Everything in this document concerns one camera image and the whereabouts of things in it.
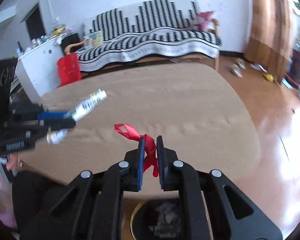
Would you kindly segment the person's left hand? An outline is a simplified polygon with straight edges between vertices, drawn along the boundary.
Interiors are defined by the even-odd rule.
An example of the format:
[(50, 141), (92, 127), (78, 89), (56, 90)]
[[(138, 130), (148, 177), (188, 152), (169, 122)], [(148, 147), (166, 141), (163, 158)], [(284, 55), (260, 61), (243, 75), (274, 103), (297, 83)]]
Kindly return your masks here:
[(0, 157), (0, 168), (5, 167), (6, 171), (17, 171), (23, 167), (19, 154), (13, 153), (5, 157)]

